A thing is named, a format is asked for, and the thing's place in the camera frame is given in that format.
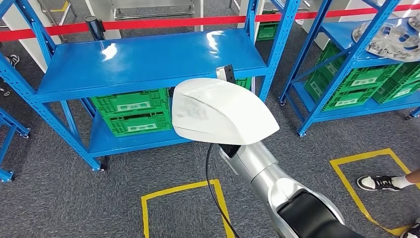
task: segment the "white sock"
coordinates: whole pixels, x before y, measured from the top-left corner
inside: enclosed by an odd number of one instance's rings
[[[404,187],[407,187],[408,185],[412,185],[414,183],[408,182],[408,180],[406,179],[405,176],[401,176],[401,177],[392,178],[392,184],[396,187],[404,188]]]

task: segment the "yellow floor tape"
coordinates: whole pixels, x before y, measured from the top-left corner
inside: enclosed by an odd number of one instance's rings
[[[399,227],[399,228],[395,228],[395,229],[388,229],[388,228],[382,226],[381,224],[379,224],[377,221],[375,221],[372,218],[372,216],[369,214],[369,212],[367,211],[366,207],[363,205],[360,198],[357,196],[356,192],[354,191],[354,189],[350,185],[346,176],[343,174],[343,172],[339,168],[339,165],[342,165],[342,164],[346,164],[346,163],[350,163],[350,162],[354,162],[354,161],[358,161],[358,160],[364,160],[364,159],[368,159],[368,158],[373,158],[373,157],[379,156],[379,155],[390,155],[394,159],[394,161],[398,164],[398,166],[400,166],[401,169],[406,174],[410,173],[410,170],[407,168],[407,166],[404,165],[404,163],[397,157],[397,155],[390,148],[383,149],[383,150],[372,151],[372,152],[367,152],[367,153],[358,154],[358,155],[353,155],[353,156],[349,156],[349,157],[344,157],[344,158],[341,158],[341,159],[331,160],[330,164],[332,165],[335,172],[340,177],[341,181],[343,182],[344,186],[346,187],[346,189],[350,193],[350,195],[353,198],[354,202],[356,203],[357,207],[366,216],[366,218],[369,221],[371,221],[372,223],[374,223],[375,225],[383,228],[387,232],[389,232],[389,233],[391,233],[395,236],[399,236],[399,235],[401,235],[402,232],[404,232],[408,228],[410,228],[410,226],[404,226],[404,227]]]
[[[65,11],[67,9],[67,6],[68,6],[68,1],[66,0],[64,2],[64,6],[61,9],[50,10],[50,12],[62,12],[62,11]]]
[[[142,208],[143,208],[143,227],[144,227],[145,238],[149,238],[149,217],[148,217],[148,209],[147,209],[147,200],[155,198],[155,197],[163,196],[163,195],[168,195],[174,192],[207,186],[207,184],[208,184],[207,181],[196,182],[196,183],[191,183],[191,184],[182,185],[178,187],[168,188],[165,190],[160,190],[160,191],[149,193],[147,195],[142,196],[141,202],[142,202]],[[228,221],[230,221],[229,214],[227,212],[226,202],[224,200],[224,196],[222,192],[222,187],[220,185],[220,181],[218,179],[212,179],[210,180],[210,184],[214,186],[217,202],[219,203],[220,208],[226,215],[226,218],[228,219]],[[232,230],[229,228],[228,224],[225,222],[223,217],[222,217],[222,220],[223,220],[224,229],[226,231],[226,237],[234,238]]]

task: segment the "black sneaker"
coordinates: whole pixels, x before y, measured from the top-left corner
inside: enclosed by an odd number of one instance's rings
[[[400,238],[420,238],[420,218],[416,220],[414,226],[402,233]]]
[[[13,67],[16,67],[17,63],[19,63],[19,61],[20,61],[20,57],[19,57],[19,56],[17,56],[17,55],[11,55],[11,56],[9,56],[8,58],[9,58],[9,60],[10,60],[10,64],[11,64]]]
[[[357,179],[356,183],[359,188],[367,191],[377,190],[401,190],[392,184],[392,178],[396,176],[362,176]]]

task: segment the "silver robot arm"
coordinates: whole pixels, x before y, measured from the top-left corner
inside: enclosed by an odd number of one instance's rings
[[[220,145],[219,153],[255,189],[281,237],[363,237],[345,226],[340,211],[328,198],[288,176],[262,142]]]
[[[218,143],[223,159],[255,189],[281,237],[362,238],[344,225],[328,198],[280,168],[261,142],[279,125],[264,102],[234,84],[233,67],[220,67],[216,74],[219,80],[195,78],[176,86],[172,103],[176,133]]]

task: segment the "red barrier tape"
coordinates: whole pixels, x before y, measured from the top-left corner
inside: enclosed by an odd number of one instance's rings
[[[420,9],[420,4],[399,5],[394,11]],[[375,8],[360,8],[348,10],[334,10],[329,11],[326,17],[339,16],[354,16],[376,13]],[[317,12],[299,12],[295,19],[313,19]],[[255,21],[270,22],[279,21],[281,14],[266,14],[257,15]],[[237,24],[244,23],[244,16],[211,16],[204,18],[177,18],[177,19],[147,19],[147,20],[126,20],[126,21],[109,21],[104,22],[105,30],[122,30],[122,29],[141,29],[141,28],[166,28],[166,27],[181,27],[181,26],[197,26],[197,25],[223,25],[223,24]],[[87,32],[88,27],[86,23],[67,24],[62,26],[46,27],[47,32],[51,36],[73,34],[79,32]],[[0,31],[0,42],[16,41],[22,39],[34,38],[35,35],[31,29],[15,30],[15,31]]]

